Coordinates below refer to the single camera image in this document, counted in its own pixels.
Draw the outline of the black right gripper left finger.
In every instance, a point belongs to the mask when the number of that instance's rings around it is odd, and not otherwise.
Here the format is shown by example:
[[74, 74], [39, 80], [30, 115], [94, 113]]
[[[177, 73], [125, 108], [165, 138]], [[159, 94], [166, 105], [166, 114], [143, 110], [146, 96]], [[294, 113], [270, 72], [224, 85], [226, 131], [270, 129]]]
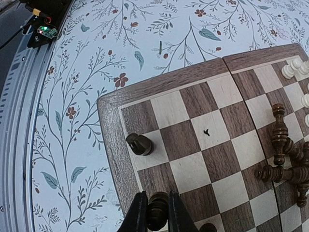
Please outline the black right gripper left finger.
[[117, 232], [146, 232], [146, 212], [148, 197], [145, 191], [135, 195], [122, 225]]

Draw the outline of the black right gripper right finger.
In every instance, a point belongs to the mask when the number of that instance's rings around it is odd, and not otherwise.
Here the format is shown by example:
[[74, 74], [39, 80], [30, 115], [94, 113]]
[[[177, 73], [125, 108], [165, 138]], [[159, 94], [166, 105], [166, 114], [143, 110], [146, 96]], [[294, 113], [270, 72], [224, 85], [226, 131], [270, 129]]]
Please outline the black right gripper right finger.
[[197, 232], [198, 229], [191, 219], [179, 194], [174, 191], [169, 193], [169, 232]]

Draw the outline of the dark chess piece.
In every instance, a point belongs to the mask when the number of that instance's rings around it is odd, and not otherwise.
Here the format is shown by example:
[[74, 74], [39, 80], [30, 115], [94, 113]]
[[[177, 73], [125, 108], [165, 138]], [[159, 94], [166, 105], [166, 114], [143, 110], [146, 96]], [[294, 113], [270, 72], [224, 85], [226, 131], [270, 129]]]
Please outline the dark chess piece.
[[199, 232], [217, 232], [217, 229], [212, 223], [205, 223], [200, 227]]
[[169, 217], [169, 195], [156, 192], [149, 199], [146, 211], [147, 228], [151, 231], [162, 229]]

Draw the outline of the dark chess rook corner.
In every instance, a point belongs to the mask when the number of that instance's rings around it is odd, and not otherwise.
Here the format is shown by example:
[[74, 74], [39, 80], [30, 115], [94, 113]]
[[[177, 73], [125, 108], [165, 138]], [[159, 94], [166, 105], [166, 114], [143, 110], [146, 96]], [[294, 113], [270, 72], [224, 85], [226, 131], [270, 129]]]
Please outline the dark chess rook corner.
[[147, 156], [153, 152], [153, 142], [144, 135], [131, 133], [126, 137], [126, 142], [131, 148], [132, 152], [138, 156]]

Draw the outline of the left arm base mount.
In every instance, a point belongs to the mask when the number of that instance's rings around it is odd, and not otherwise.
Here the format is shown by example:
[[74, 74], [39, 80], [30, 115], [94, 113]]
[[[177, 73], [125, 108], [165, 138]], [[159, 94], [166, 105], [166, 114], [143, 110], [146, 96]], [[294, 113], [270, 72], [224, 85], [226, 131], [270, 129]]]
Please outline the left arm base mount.
[[61, 23], [67, 13], [71, 0], [21, 0], [21, 4], [30, 11], [33, 17], [24, 32], [32, 30], [28, 48], [37, 48], [52, 42], [60, 31]]

